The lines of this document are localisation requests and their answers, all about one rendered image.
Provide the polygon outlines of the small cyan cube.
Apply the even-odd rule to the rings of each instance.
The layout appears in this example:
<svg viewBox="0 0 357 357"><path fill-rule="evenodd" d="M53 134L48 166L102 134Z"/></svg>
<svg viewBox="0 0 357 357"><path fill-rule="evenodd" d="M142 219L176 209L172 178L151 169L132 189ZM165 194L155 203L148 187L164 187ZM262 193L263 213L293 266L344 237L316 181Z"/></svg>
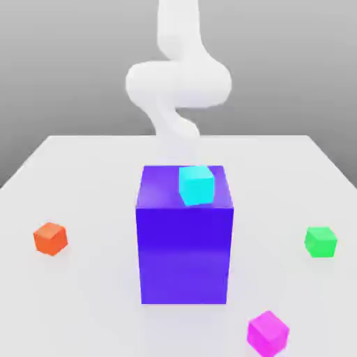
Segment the small cyan cube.
<svg viewBox="0 0 357 357"><path fill-rule="evenodd" d="M211 204L215 194L215 177L205 165L180 167L178 190L186 206Z"/></svg>

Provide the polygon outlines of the small orange cube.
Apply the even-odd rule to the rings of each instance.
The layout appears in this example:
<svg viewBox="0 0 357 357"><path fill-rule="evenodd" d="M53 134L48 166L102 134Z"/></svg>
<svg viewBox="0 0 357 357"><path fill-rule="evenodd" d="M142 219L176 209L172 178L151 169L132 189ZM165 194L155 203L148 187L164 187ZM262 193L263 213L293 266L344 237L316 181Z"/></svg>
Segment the small orange cube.
<svg viewBox="0 0 357 357"><path fill-rule="evenodd" d="M54 256L68 244L66 228L47 222L33 233L37 251Z"/></svg>

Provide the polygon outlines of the small green cube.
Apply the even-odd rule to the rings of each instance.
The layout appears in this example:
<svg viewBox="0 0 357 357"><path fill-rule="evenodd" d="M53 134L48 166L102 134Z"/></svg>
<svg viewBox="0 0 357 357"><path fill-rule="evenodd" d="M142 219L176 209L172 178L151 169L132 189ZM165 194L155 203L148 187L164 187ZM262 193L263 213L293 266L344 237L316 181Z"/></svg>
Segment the small green cube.
<svg viewBox="0 0 357 357"><path fill-rule="evenodd" d="M308 227L305 248L311 257L330 258L335 254L337 237L330 227Z"/></svg>

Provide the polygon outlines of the small magenta cube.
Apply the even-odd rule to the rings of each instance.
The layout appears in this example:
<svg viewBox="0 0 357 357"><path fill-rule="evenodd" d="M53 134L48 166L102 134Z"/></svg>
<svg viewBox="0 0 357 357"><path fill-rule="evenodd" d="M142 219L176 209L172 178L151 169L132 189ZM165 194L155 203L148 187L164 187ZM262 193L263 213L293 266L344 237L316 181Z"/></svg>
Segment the small magenta cube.
<svg viewBox="0 0 357 357"><path fill-rule="evenodd" d="M261 357L274 357L285 349L289 327L270 310L249 321L247 341Z"/></svg>

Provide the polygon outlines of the large purple box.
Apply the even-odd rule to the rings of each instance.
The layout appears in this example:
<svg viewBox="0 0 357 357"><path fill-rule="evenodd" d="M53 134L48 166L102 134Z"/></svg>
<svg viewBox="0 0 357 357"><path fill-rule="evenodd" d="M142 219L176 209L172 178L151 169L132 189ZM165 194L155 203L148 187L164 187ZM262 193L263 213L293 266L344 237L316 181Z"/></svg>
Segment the large purple box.
<svg viewBox="0 0 357 357"><path fill-rule="evenodd" d="M186 206L177 166L144 166L135 207L143 304L226 303L234 205L224 168L210 170L213 203Z"/></svg>

